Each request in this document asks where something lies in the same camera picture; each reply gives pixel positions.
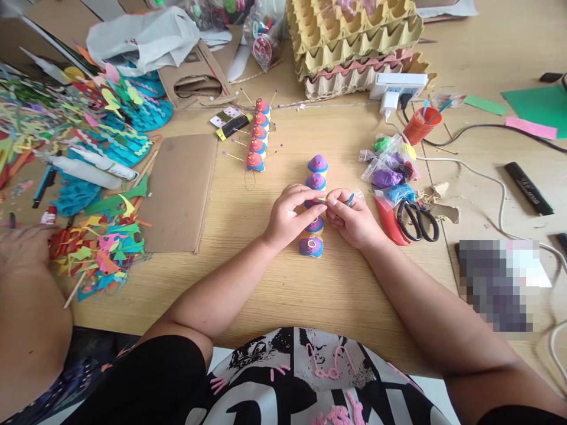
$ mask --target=white glue bottle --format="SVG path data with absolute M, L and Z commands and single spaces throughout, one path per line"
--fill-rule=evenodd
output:
M 40 155 L 45 157 L 45 159 L 54 166 L 61 168 L 63 172 L 73 177 L 80 178 L 81 180 L 94 183 L 106 189 L 118 189 L 122 185 L 122 180 L 118 177 L 101 171 L 80 159 L 70 159 L 66 156 L 45 155 L 43 153 L 40 153 Z
M 98 153 L 91 151 L 82 151 L 81 149 L 71 148 L 73 152 L 77 152 L 84 159 L 94 164 L 96 168 L 100 168 L 112 175 L 123 178 L 126 181 L 134 181 L 138 178 L 140 173 L 128 168 L 116 161 L 111 160 L 107 156 L 101 156 Z

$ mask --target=egg carton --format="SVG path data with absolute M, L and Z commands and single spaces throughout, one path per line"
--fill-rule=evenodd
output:
M 374 1 L 378 4 L 369 15 L 358 0 L 289 0 L 286 14 L 296 60 L 306 53 L 316 55 L 320 47 L 333 50 L 341 40 L 352 44 L 362 33 L 372 39 L 382 27 L 392 32 L 417 15 L 412 0 Z
M 314 78 L 310 78 L 308 76 L 304 76 L 304 77 L 309 78 L 309 80 L 312 83 L 315 83 L 317 78 L 319 77 L 325 77 L 329 79 L 333 74 L 337 74 L 337 73 L 341 73 L 343 76 L 346 76 L 350 70 L 355 68 L 357 68 L 359 72 L 362 72 L 364 68 L 366 68 L 367 66 L 373 66 L 375 70 L 378 70 L 379 68 L 382 67 L 383 64 L 386 63 L 390 64 L 390 68 L 394 68 L 400 62 L 402 64 L 406 64 L 410 62 L 413 55 L 411 49 L 396 50 L 394 53 L 391 53 L 389 55 L 380 55 L 377 52 L 373 52 L 373 53 L 376 53 L 377 57 L 371 55 L 368 56 L 366 60 L 364 59 L 353 60 L 351 62 L 345 63 L 344 65 L 343 64 L 337 65 L 329 70 L 323 69 L 322 71 L 319 71 Z
M 420 62 L 421 53 L 415 53 L 406 64 L 399 62 L 395 66 L 391 63 L 384 63 L 378 69 L 374 66 L 365 68 L 353 68 L 346 75 L 341 72 L 335 73 L 327 77 L 319 77 L 314 79 L 305 79 L 305 94 L 309 100 L 328 99 L 330 97 L 340 96 L 342 94 L 355 93 L 357 91 L 366 91 L 372 88 L 379 73 L 426 73 L 429 63 Z M 428 74 L 429 81 L 426 88 L 432 87 L 432 81 L 437 77 L 436 73 Z
M 352 44 L 344 39 L 334 49 L 323 46 L 315 55 L 306 53 L 296 61 L 295 72 L 301 81 L 305 76 L 315 77 L 325 68 L 333 68 L 350 60 L 410 49 L 418 42 L 422 32 L 423 20 L 417 16 L 410 17 L 402 21 L 393 32 L 381 27 L 372 38 L 368 38 L 364 32 Z

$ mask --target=red cup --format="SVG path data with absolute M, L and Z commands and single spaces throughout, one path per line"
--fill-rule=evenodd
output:
M 406 135 L 412 146 L 417 145 L 425 139 L 425 137 L 431 133 L 431 130 L 443 121 L 443 115 L 437 115 L 438 113 L 439 110 L 429 107 L 427 108 L 427 111 L 425 111 L 425 119 L 423 116 L 423 108 L 418 109 L 415 114 L 413 114 L 408 125 L 406 125 L 406 128 L 403 130 L 403 133 Z M 426 124 L 426 122 L 431 120 L 435 115 L 437 115 L 435 119 L 431 123 Z

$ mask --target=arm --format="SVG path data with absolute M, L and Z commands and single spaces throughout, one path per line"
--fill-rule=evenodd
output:
M 303 185 L 285 188 L 273 205 L 264 234 L 187 289 L 140 342 L 160 335 L 186 336 L 201 349 L 208 367 L 213 356 L 214 339 L 232 323 L 270 261 L 327 207 L 316 205 L 299 215 L 294 209 L 306 200 L 323 196 L 325 192 Z
M 510 404 L 567 416 L 565 403 L 506 341 L 384 235 L 362 200 L 346 207 L 349 195 L 330 192 L 327 217 L 361 251 L 415 344 L 445 378 L 461 423 Z
M 44 393 L 63 370 L 73 323 L 47 270 L 55 229 L 0 234 L 0 421 Z

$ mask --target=white plastic bag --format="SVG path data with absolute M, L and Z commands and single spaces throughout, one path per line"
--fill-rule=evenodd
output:
M 199 36 L 187 13 L 172 6 L 94 25 L 87 36 L 87 48 L 98 65 L 104 67 L 109 61 L 124 76 L 138 77 L 166 65 L 179 66 Z

